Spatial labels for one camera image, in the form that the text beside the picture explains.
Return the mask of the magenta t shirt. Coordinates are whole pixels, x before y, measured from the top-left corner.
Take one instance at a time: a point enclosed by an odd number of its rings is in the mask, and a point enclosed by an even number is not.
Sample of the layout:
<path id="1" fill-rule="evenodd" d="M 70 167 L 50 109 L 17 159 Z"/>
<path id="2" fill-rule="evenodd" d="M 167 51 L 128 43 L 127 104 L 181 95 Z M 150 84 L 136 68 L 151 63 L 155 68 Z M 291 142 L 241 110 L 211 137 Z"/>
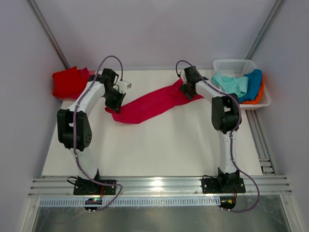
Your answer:
<path id="1" fill-rule="evenodd" d="M 116 113 L 108 107 L 105 108 L 105 111 L 111 114 L 116 122 L 140 124 L 175 106 L 185 105 L 203 98 L 201 95 L 195 95 L 191 100 L 188 99 L 180 90 L 182 84 L 183 81 L 178 80 L 170 86 L 143 95 L 123 105 L 119 113 Z"/>

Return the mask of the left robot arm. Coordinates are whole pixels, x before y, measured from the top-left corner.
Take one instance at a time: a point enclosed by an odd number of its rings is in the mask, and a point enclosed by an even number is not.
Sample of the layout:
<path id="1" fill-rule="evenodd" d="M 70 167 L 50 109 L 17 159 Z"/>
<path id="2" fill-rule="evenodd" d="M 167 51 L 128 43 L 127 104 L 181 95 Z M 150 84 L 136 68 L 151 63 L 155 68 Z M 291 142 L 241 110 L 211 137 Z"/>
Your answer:
<path id="1" fill-rule="evenodd" d="M 91 76 L 84 91 L 68 109 L 60 109 L 57 113 L 58 140 L 72 153 L 79 171 L 75 181 L 76 190 L 96 194 L 101 187 L 115 189 L 118 186 L 115 182 L 102 182 L 99 170 L 92 161 L 89 150 L 92 131 L 88 119 L 101 98 L 105 99 L 108 109 L 120 113 L 126 93 L 120 90 L 118 78 L 115 71 L 104 68 L 101 74 Z"/>

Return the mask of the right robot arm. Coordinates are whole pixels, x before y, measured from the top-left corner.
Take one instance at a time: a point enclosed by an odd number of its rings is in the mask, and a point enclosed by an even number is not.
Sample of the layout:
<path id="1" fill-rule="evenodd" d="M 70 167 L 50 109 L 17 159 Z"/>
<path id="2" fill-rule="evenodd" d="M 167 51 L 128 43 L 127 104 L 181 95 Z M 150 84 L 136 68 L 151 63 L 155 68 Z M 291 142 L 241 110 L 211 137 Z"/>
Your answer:
<path id="1" fill-rule="evenodd" d="M 215 187 L 224 193 L 245 193 L 243 179 L 235 166 L 233 153 L 237 130 L 241 123 L 241 113 L 237 95 L 223 93 L 207 78 L 202 77 L 194 67 L 185 68 L 178 74 L 183 80 L 181 92 L 190 100 L 200 95 L 211 103 L 211 123 L 218 132 L 220 145 L 220 163 Z"/>

